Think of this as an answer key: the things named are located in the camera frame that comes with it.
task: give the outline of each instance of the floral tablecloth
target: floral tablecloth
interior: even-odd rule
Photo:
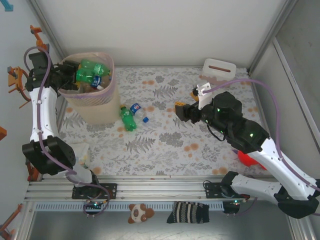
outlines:
[[[122,103],[138,102],[150,121],[137,122],[127,132],[121,120],[104,125],[87,124],[68,105],[60,131],[67,143],[90,144],[89,168],[98,175],[268,175],[260,166],[246,167],[227,142],[219,142],[203,122],[181,122],[174,112],[176,101],[194,103],[190,96],[201,68],[118,67],[115,69]],[[238,68],[236,78],[247,78]],[[252,88],[235,83],[214,94],[229,91],[242,102],[245,118],[260,123]]]

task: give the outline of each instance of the bottle label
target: bottle label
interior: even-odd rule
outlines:
[[[97,88],[102,83],[102,77],[94,76],[93,81],[91,83],[91,87]]]
[[[138,103],[135,103],[130,107],[130,110],[133,113],[133,115],[135,115],[139,109],[141,109],[141,106]]]

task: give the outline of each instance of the gray floor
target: gray floor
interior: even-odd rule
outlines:
[[[286,216],[268,202],[249,214],[227,218],[210,212],[204,224],[167,224],[169,212],[156,212],[144,223],[128,224],[129,212],[106,212],[87,219],[81,212],[38,212],[31,240],[289,240]]]

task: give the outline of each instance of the trash bin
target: trash bin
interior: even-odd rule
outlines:
[[[106,65],[111,70],[108,87],[97,92],[79,93],[79,91],[60,89],[58,92],[72,105],[88,124],[110,124],[120,119],[120,96],[112,57],[104,52],[77,53],[65,60],[81,62],[88,59]]]

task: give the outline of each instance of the brown teddy bear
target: brown teddy bear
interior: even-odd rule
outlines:
[[[128,223],[141,223],[147,221],[155,215],[155,211],[152,208],[147,208],[145,204],[130,204],[129,209],[131,216],[128,219]]]

